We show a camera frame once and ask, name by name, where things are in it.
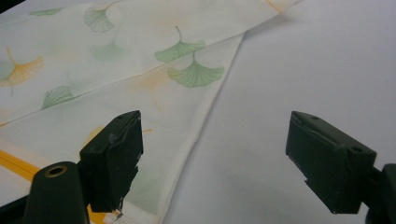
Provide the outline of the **pale blue table mat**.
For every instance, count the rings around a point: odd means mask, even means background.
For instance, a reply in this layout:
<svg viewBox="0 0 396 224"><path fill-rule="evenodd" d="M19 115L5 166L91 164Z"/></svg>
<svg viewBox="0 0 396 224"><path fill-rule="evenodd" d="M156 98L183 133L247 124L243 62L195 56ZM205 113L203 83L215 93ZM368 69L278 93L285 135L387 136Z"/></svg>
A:
<svg viewBox="0 0 396 224"><path fill-rule="evenodd" d="M396 163L396 0L302 0L248 31L163 224L363 224L286 156L294 111Z"/></svg>

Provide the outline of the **white leaf print pillowcase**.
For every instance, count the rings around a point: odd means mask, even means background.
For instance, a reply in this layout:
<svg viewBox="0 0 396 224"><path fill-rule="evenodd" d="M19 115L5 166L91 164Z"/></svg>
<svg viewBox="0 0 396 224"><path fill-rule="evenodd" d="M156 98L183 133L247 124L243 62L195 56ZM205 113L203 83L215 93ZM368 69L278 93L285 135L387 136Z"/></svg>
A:
<svg viewBox="0 0 396 224"><path fill-rule="evenodd" d="M162 224L246 31L301 0L106 0L0 16L0 206L117 115L144 152L120 224Z"/></svg>

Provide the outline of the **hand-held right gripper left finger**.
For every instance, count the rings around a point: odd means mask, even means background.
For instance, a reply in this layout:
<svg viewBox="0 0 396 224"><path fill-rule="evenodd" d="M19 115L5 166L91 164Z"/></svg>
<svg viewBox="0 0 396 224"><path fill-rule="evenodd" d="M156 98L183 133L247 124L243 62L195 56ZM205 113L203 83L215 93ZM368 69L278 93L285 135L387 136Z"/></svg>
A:
<svg viewBox="0 0 396 224"><path fill-rule="evenodd" d="M143 153L139 110L115 117L80 151L78 166L87 184L87 204L93 212L122 208Z"/></svg>

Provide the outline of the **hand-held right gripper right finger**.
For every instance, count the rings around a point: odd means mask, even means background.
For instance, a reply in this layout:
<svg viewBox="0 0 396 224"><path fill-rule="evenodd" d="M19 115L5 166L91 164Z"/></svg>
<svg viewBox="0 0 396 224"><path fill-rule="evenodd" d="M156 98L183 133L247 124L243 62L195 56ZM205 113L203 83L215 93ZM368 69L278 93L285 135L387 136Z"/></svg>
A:
<svg viewBox="0 0 396 224"><path fill-rule="evenodd" d="M331 212L359 212L360 187L374 168L373 150L319 117L293 111L286 155Z"/></svg>

